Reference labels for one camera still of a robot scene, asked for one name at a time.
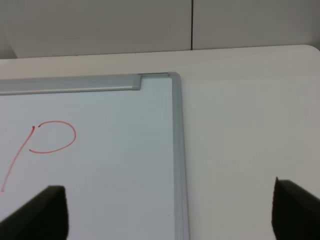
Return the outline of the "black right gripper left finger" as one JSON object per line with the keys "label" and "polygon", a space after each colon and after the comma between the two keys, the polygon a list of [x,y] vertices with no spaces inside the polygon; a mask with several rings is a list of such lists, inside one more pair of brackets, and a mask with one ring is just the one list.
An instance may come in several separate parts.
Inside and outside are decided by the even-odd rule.
{"label": "black right gripper left finger", "polygon": [[69,213],[66,189],[51,185],[0,222],[2,240],[66,240]]}

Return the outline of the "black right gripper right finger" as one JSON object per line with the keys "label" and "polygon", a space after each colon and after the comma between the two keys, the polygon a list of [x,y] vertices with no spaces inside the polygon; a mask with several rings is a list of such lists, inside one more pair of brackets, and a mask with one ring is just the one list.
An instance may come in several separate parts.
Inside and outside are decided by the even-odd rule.
{"label": "black right gripper right finger", "polygon": [[291,180],[276,179],[271,225],[277,240],[318,240],[320,199]]}

